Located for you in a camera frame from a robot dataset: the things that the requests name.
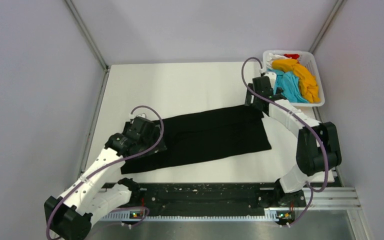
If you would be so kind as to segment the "black t-shirt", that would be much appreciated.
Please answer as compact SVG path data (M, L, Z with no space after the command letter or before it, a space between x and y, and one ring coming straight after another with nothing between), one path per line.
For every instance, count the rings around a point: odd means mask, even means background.
M263 117L251 106L238 105L165 118L166 149L129 160L120 171L143 173L271 150Z

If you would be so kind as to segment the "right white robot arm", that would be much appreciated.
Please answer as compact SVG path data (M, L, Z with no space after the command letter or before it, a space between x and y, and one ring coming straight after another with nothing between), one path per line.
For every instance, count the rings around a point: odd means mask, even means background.
M274 202L287 206L321 172L324 179L318 192L322 192L328 184L329 170L342 162L336 126L311 118L294 107L281 90L274 92L270 78L264 74L253 78L246 87L245 105L277 120L297 138L295 164L275 182Z

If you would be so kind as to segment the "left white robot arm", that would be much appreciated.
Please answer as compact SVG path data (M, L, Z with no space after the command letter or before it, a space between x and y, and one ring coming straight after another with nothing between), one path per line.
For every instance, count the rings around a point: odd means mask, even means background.
M111 135L93 164L58 197L50 196L44 203L46 237L84 240L92 227L117 207L134 207L140 202L138 184L122 179L108 190L105 183L129 160L158 152L165 125L141 115L131 119L122 133Z

